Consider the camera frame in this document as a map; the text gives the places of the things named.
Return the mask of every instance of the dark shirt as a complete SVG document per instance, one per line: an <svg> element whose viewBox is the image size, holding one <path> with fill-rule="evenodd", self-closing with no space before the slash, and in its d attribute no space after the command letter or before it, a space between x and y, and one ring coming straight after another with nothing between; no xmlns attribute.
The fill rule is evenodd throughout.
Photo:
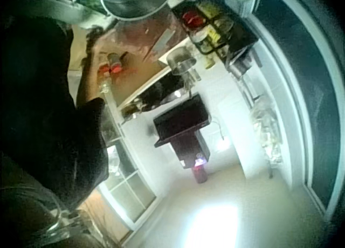
<svg viewBox="0 0 345 248"><path fill-rule="evenodd" d="M108 177L105 103L76 108L68 92L72 30L16 18L2 35L1 149L74 209Z"/></svg>

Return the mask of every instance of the spice rack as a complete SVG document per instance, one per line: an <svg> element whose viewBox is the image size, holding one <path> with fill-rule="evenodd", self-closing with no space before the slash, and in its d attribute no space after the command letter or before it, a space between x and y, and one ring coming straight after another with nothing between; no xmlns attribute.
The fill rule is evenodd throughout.
<svg viewBox="0 0 345 248"><path fill-rule="evenodd" d="M215 52L224 64L258 40L224 0L182 2L172 12L198 51L206 56Z"/></svg>

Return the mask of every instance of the window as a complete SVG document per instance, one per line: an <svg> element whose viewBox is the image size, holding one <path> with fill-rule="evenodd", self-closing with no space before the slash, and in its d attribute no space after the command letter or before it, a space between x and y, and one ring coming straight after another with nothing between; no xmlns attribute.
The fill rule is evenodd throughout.
<svg viewBox="0 0 345 248"><path fill-rule="evenodd" d="M156 196L133 162L109 105L102 116L101 131L109 158L109 178L101 185L101 191L116 213L133 230L135 222Z"/></svg>

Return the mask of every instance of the hand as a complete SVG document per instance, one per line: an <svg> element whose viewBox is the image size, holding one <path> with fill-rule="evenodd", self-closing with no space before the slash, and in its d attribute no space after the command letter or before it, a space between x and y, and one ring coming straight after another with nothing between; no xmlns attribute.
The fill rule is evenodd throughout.
<svg viewBox="0 0 345 248"><path fill-rule="evenodd" d="M111 29L104 33L103 28L95 27L86 36L86 53L87 54L99 54L103 46L106 44L107 39L111 34L115 32L115 29Z"/></svg>

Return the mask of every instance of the stainless steel pot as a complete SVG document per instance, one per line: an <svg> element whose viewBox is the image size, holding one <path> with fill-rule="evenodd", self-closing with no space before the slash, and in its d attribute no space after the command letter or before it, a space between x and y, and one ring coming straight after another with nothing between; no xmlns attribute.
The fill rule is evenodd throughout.
<svg viewBox="0 0 345 248"><path fill-rule="evenodd" d="M168 54L167 62L171 68L171 73L180 75L190 70L195 65L196 59L192 57L186 47L178 47Z"/></svg>
<svg viewBox="0 0 345 248"><path fill-rule="evenodd" d="M104 9L119 20L139 20L159 11L168 0L101 0Z"/></svg>

